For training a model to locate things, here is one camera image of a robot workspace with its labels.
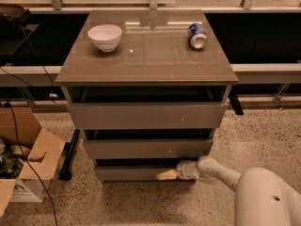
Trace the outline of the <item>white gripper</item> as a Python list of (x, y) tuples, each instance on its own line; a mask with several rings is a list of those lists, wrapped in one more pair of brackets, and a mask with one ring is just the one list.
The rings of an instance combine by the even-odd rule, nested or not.
[(177, 177), (183, 180), (196, 180), (200, 177), (196, 161), (181, 161), (176, 170), (168, 169), (159, 173), (156, 178), (159, 181), (175, 180)]

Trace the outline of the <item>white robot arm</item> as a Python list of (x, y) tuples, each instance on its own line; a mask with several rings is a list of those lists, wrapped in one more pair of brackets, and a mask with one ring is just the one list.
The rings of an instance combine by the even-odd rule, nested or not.
[(240, 173), (202, 156), (181, 161), (158, 173), (157, 179), (222, 182), (235, 193), (235, 226), (301, 226), (301, 195), (269, 169), (253, 167)]

